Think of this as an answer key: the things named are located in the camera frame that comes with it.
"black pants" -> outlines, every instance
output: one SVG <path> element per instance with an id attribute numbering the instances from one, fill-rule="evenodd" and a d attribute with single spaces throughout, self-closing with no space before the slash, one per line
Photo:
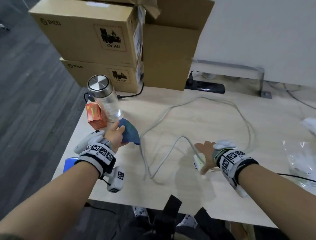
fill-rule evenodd
<path id="1" fill-rule="evenodd" d="M 148 217 L 139 216 L 126 223 L 115 240 L 156 240 L 156 235 L 150 233 L 151 226 Z M 195 229 L 192 227 L 176 227 L 176 232 L 191 239 L 196 239 Z"/>

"wooden table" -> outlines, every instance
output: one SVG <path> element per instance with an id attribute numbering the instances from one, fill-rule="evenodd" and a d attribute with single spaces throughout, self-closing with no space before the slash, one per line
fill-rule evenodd
<path id="1" fill-rule="evenodd" d="M 219 95 L 144 87 L 138 97 L 121 100 L 120 107 L 124 118 L 142 133 L 168 106 L 195 96 L 233 101 L 257 132 L 258 146 L 248 155 L 274 172 L 289 173 L 284 140 L 314 142 L 313 136 L 299 122 L 302 112 L 308 111 L 308 117 L 316 117 L 316 111 L 301 107 L 289 97 L 274 95 L 273 99 L 264 99 L 237 92 Z M 74 146 L 92 131 L 84 110 L 53 179 L 62 174 L 65 159 L 76 156 Z M 193 143 L 229 139 L 240 149 L 248 141 L 246 126 L 234 108 L 198 99 L 171 110 L 160 125 L 145 135 L 144 149 L 152 172 L 180 135 L 187 136 Z M 116 166 L 122 166 L 126 171 L 123 190 L 109 193 L 106 184 L 98 180 L 90 199 L 162 210 L 173 194 L 183 202 L 181 213 L 195 214 L 203 206 L 213 218 L 275 227 L 250 197 L 237 195 L 221 172 L 208 172 L 204 177 L 199 175 L 193 167 L 193 150 L 185 139 L 177 143 L 154 180 L 143 179 L 145 168 L 135 144 L 120 148 L 116 159 Z"/>

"box flap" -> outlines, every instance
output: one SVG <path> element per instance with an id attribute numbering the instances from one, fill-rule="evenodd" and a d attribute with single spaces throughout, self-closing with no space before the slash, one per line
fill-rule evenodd
<path id="1" fill-rule="evenodd" d="M 149 14 L 156 19 L 159 14 L 160 10 L 157 6 L 157 0 L 100 0 L 109 3 L 127 3 L 133 5 L 143 5 L 143 7 L 149 12 Z"/>
<path id="2" fill-rule="evenodd" d="M 133 6 L 121 6 L 93 1 L 41 0 L 30 10 L 30 13 L 125 22 L 132 11 Z"/>
<path id="3" fill-rule="evenodd" d="M 145 86 L 183 91 L 198 39 L 198 30 L 145 24 Z"/>
<path id="4" fill-rule="evenodd" d="M 146 23 L 202 32 L 213 6 L 209 0 L 158 0 L 160 15 L 156 20 L 147 16 Z"/>

